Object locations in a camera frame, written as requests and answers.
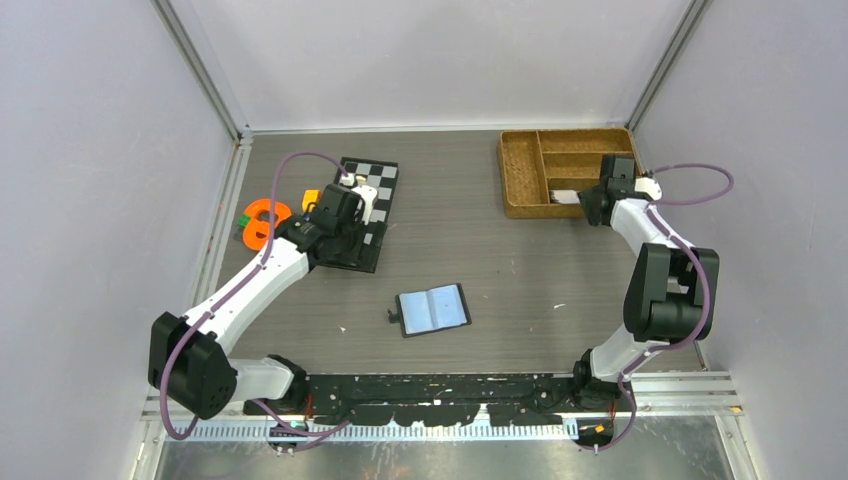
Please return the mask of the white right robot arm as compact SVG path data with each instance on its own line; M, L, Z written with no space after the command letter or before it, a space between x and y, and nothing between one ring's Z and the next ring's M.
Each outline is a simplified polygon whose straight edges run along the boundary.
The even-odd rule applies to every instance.
M621 327L574 365L572 400L591 411L620 398L631 375L658 354L710 333L720 258L660 215L661 188L631 156L604 155L598 184L577 198L590 225L614 230L636 256Z

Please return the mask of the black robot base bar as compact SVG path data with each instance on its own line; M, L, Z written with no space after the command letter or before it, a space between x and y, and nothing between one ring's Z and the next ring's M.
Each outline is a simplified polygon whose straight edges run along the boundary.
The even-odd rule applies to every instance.
M554 373L312 374L278 400L248 401L244 411L271 409L335 426L466 426L479 416L492 426L553 425L560 414L601 416L631 406L617 383Z

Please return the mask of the black leather card holder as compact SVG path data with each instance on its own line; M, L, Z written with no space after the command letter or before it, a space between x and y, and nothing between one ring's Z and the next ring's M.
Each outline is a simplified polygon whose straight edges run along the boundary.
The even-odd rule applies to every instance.
M388 321L400 327L404 338L460 328L472 317L460 283L395 296L395 310L387 310Z

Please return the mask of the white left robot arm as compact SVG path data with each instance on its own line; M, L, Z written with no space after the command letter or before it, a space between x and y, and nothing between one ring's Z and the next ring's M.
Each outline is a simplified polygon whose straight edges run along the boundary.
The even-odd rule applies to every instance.
M295 365L282 358L236 360L230 353L247 327L288 287L318 266L355 261L377 203L377 188L330 184L307 215L280 222L269 242L211 297L182 315L153 323L148 381L160 410L174 401L208 420L234 401L269 400L298 412L307 398Z

